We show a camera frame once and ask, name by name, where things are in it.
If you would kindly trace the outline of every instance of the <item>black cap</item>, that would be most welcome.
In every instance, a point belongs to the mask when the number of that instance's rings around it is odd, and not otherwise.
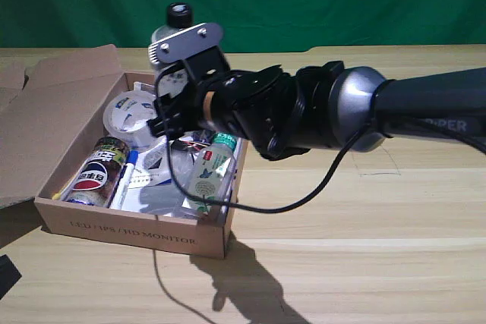
[[[192,8],[187,3],[172,3],[166,9],[166,24],[172,28],[192,27]]]

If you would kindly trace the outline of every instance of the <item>wooden table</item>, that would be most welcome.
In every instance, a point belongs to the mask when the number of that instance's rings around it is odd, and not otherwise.
[[[0,67],[68,51],[0,49]],[[145,49],[120,55],[124,68],[149,70]],[[484,67],[486,46],[229,55],[234,68],[282,64],[292,73],[336,59],[404,78]],[[292,202],[335,154],[266,162],[251,149],[240,201]],[[372,153],[348,154],[329,187],[300,209],[238,211],[223,261],[48,234],[31,205],[14,206],[0,212],[0,253],[24,277],[0,301],[0,322],[482,324],[485,172],[486,159],[467,146],[388,140]]]

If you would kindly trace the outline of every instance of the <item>tape roll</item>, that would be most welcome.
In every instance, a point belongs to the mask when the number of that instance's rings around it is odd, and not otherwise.
[[[103,123],[110,135],[126,142],[132,149],[149,149],[157,138],[150,134],[149,119],[156,117],[155,96],[133,90],[116,96],[105,108]]]

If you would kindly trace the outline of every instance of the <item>red label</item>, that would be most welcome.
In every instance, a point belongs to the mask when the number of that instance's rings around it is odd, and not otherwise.
[[[204,153],[204,157],[203,159],[205,159],[206,161],[209,161],[211,159],[211,156],[213,155],[213,153],[211,151],[206,151]]]

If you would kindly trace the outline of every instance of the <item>robotic arm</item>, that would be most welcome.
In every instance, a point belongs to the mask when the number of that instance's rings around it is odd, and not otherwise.
[[[250,140],[270,161],[313,148],[342,149],[365,124],[370,127],[354,151],[371,151],[395,136],[486,137],[486,68],[408,80],[388,80],[369,67],[346,68],[342,61],[304,67],[293,76],[279,65],[232,70],[219,47],[222,34],[218,24],[198,24],[150,45],[158,74],[158,117],[148,121],[154,136],[173,140],[187,131],[222,131]],[[187,73],[187,84],[176,96],[163,95],[160,81],[177,71]],[[449,135],[440,132],[444,128]]]

